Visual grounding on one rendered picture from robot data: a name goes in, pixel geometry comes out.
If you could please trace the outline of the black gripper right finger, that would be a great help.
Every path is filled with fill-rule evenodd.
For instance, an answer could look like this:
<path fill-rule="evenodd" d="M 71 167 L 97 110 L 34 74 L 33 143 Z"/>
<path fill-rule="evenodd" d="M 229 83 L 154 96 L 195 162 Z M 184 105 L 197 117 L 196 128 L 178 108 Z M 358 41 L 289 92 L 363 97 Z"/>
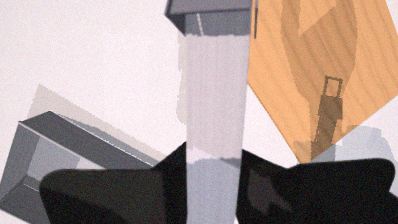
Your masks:
<path fill-rule="evenodd" d="M 317 195 L 385 188 L 390 191 L 395 165 L 384 158 L 309 162 L 289 168 L 241 151 L 238 224 L 303 224 Z"/>

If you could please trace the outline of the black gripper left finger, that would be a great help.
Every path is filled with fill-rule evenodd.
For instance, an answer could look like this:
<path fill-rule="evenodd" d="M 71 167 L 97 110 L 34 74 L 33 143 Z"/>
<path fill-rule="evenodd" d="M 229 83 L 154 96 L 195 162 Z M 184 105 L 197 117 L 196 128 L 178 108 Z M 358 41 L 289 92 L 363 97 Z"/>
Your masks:
<path fill-rule="evenodd" d="M 186 141 L 151 169 L 58 169 L 39 192 L 50 224 L 187 224 Z"/>

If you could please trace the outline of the light wooden board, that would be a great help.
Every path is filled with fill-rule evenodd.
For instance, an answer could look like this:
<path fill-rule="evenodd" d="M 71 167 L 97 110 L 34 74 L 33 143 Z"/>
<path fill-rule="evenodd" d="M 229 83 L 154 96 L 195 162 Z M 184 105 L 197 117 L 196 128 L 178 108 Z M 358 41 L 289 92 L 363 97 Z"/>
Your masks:
<path fill-rule="evenodd" d="M 398 35 L 385 0 L 259 0 L 247 84 L 300 162 L 398 94 Z"/>

